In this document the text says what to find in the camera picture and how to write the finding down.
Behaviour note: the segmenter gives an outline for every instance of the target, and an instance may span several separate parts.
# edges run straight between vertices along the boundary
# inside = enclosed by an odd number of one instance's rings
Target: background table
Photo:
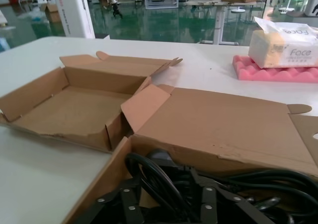
[[[187,1],[187,5],[195,6],[215,6],[216,7],[216,18],[214,24],[214,35],[213,41],[203,40],[204,44],[215,44],[215,45],[239,45],[238,42],[225,42],[222,41],[224,20],[225,20],[225,8],[227,6],[246,6],[256,5],[256,2],[226,2],[221,0],[201,0],[201,1]]]
[[[248,47],[146,41],[48,37],[0,53],[0,96],[62,66],[59,56],[91,54],[172,59],[175,67],[153,77],[165,83],[244,95],[277,102],[303,103],[318,115],[318,84],[239,81],[234,55]],[[110,155],[0,128],[0,223],[59,224]]]

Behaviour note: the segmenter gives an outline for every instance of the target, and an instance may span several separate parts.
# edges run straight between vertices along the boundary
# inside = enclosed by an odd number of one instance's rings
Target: tissue box
[[[318,42],[288,41],[279,32],[252,34],[248,55],[261,68],[318,67]]]

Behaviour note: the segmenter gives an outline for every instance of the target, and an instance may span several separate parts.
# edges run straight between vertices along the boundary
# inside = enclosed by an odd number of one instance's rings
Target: glossy floor
[[[248,46],[253,30],[258,28],[253,17],[285,21],[286,16],[281,15],[278,8],[286,3],[278,3],[277,0],[270,3],[268,0],[265,5],[258,2],[255,6],[245,6],[244,13],[231,13],[233,7],[228,7],[223,41]],[[292,0],[291,7],[299,10],[301,6],[301,0]],[[216,12],[213,6],[193,8],[181,3],[179,9],[145,10],[144,5],[121,3],[119,8],[123,19],[114,18],[111,9],[90,4],[95,33],[110,34],[112,39],[183,43],[213,39]],[[46,36],[64,36],[60,22],[50,23],[39,13],[26,13],[19,6],[4,6],[0,9],[8,20],[8,26],[0,28],[0,37],[5,38],[11,48]]]

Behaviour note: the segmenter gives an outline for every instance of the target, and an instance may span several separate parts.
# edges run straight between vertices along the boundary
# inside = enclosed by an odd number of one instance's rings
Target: white table
[[[201,0],[201,1],[187,1],[187,5],[195,5],[195,6],[215,6],[216,18],[214,24],[214,35],[213,41],[211,40],[203,40],[201,41],[204,44],[215,44],[215,45],[239,45],[238,42],[226,42],[222,41],[223,36],[223,28],[224,28],[224,20],[225,20],[225,8],[227,6],[245,6],[245,5],[256,5],[256,2],[226,2],[221,0]]]
[[[0,96],[61,66],[59,56],[91,54],[183,58],[155,84],[210,90],[284,103],[303,103],[318,115],[318,84],[239,81],[235,54],[248,47],[48,37],[0,53]],[[108,154],[0,128],[0,223],[59,224]]]

